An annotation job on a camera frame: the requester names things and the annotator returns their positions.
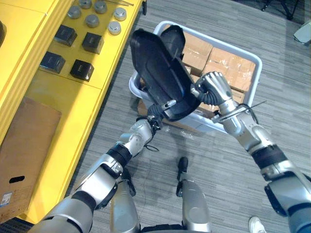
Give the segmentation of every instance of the yellow shelf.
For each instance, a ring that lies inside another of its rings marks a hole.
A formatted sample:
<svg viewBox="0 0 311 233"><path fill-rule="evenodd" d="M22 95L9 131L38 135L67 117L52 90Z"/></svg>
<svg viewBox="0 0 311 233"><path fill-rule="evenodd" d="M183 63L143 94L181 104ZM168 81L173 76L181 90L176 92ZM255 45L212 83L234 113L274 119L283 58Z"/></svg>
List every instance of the yellow shelf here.
<svg viewBox="0 0 311 233"><path fill-rule="evenodd" d="M6 27L0 47L0 143L69 7L70 1L62 0L0 0Z"/></svg>
<svg viewBox="0 0 311 233"><path fill-rule="evenodd" d="M131 31L142 0L131 0L134 6L119 6L127 11L127 19L120 22L121 33L111 35L107 30L114 9L118 5L107 2L108 11L97 14L100 25L89 28L85 16L95 14L93 8L82 9L79 19L65 17L62 24L72 27L77 38L71 47L51 42L48 51L61 55L65 60L60 74L38 70L27 90L26 96L47 104L62 112L61 121L42 167L29 209L21 219L37 223L66 193L94 120L106 95L111 78ZM104 38L101 53L85 51L81 44L87 32L100 34ZM75 59L94 66L89 82L72 77L69 72Z"/></svg>

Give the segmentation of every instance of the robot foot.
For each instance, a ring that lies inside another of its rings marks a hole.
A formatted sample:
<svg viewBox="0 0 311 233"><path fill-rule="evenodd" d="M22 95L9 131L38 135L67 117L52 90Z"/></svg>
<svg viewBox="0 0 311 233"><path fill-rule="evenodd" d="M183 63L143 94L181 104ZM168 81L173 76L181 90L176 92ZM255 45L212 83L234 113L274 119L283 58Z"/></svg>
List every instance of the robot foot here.
<svg viewBox="0 0 311 233"><path fill-rule="evenodd" d="M188 158L187 157L181 157L179 162L178 162L178 175L177 175L178 184L177 184L177 188L176 188L176 196L178 196L178 197L183 196L183 193L182 193L183 183L182 183L182 181L180 181L180 175L183 172L186 173L187 168L188 168Z"/></svg>

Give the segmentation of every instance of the metal knob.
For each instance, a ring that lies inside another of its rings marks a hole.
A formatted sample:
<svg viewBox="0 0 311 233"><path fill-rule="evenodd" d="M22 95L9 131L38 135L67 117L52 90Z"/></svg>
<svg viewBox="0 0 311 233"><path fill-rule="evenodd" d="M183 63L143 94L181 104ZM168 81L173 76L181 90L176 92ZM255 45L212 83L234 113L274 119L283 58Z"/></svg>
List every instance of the metal knob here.
<svg viewBox="0 0 311 233"><path fill-rule="evenodd" d="M78 6L72 6L70 7L67 15L73 19L79 18L81 16L81 10Z"/></svg>
<svg viewBox="0 0 311 233"><path fill-rule="evenodd" d="M112 35L118 35L121 32L121 25L117 21L112 21L108 25L108 30Z"/></svg>
<svg viewBox="0 0 311 233"><path fill-rule="evenodd" d="M92 6L92 0L79 0L79 5L83 9L89 9Z"/></svg>
<svg viewBox="0 0 311 233"><path fill-rule="evenodd" d="M90 28L96 28L99 25L99 19L97 15L88 15L86 17L86 24Z"/></svg>
<svg viewBox="0 0 311 233"><path fill-rule="evenodd" d="M107 11L107 5L104 1L97 1L94 4L94 10L96 11L96 13L98 14L103 14Z"/></svg>
<svg viewBox="0 0 311 233"><path fill-rule="evenodd" d="M113 15L118 21L123 21L126 19L126 10L122 7L117 7Z"/></svg>

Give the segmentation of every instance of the black cable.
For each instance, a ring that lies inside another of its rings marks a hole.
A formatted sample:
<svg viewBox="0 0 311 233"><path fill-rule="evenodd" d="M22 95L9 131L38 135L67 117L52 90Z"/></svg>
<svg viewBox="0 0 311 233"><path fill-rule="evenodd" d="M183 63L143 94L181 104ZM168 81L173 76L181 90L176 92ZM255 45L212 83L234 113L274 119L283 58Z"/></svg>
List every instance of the black cable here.
<svg viewBox="0 0 311 233"><path fill-rule="evenodd" d="M257 124L259 124L258 118L257 118L256 114L254 113L253 109L252 109L250 106L248 106L248 104L246 104L246 103L241 103L241 104L239 104L239 106L240 106L240 105L243 105L243 106L247 107L247 109L249 110L249 112L250 112L250 114L251 114L253 120L254 120Z"/></svg>
<svg viewBox="0 0 311 233"><path fill-rule="evenodd" d="M145 148L147 150L150 150L150 151L153 151L153 152L159 152L160 151L158 148L156 148L154 146L151 146L151 145L148 145L148 144L145 145Z"/></svg>
<svg viewBox="0 0 311 233"><path fill-rule="evenodd" d="M260 104L262 104L262 103L265 103L265 102L267 102L267 101L265 100L265 101L263 101L263 102L261 102L261 103L255 104L255 105L252 106L252 107L248 107L248 108L244 109L244 110L241 111L241 112L238 112L238 113L235 113L235 114L233 114L233 115L224 117L222 120L228 119L229 117L233 117L233 116L235 116L235 115L237 115L237 114L240 114L240 113L242 113L242 112L245 112L245 111L247 111L247 110L251 110L252 108L255 108L255 107L257 107L258 105L260 105Z"/></svg>

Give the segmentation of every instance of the label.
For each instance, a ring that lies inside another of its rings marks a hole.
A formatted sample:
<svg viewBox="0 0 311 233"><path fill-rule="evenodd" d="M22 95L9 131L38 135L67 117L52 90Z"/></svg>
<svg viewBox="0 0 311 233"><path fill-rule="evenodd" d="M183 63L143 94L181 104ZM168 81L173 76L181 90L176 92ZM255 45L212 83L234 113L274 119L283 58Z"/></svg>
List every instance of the label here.
<svg viewBox="0 0 311 233"><path fill-rule="evenodd" d="M11 199L11 195L12 195L12 192L10 193L5 193L3 195L3 198L2 198L2 201L1 201L1 204L0 204L0 207L3 207L5 205L8 205L9 202L10 202L10 199Z"/></svg>

